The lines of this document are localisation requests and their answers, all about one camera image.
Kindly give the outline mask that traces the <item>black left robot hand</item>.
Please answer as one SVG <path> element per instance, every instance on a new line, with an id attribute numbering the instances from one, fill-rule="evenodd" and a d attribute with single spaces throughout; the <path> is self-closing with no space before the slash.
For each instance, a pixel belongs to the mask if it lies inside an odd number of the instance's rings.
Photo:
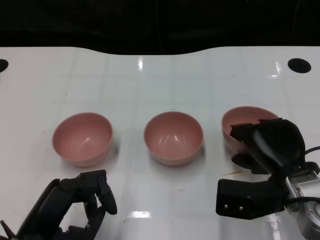
<path id="1" fill-rule="evenodd" d="M 60 224 L 72 204 L 83 203 L 87 217 L 84 227 Z M 23 221 L 17 240 L 93 240 L 105 214 L 116 215 L 117 204 L 103 170 L 80 173 L 75 178 L 55 179 L 40 195 Z"/>

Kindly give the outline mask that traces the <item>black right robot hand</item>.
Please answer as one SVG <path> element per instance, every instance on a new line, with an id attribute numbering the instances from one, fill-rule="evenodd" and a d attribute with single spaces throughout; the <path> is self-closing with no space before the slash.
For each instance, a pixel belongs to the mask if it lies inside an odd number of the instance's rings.
<path id="1" fill-rule="evenodd" d="M 245 147 L 244 153 L 231 158 L 232 162 L 253 174 L 289 176 L 306 169 L 304 139 L 287 119 L 232 125 L 230 136 Z"/>

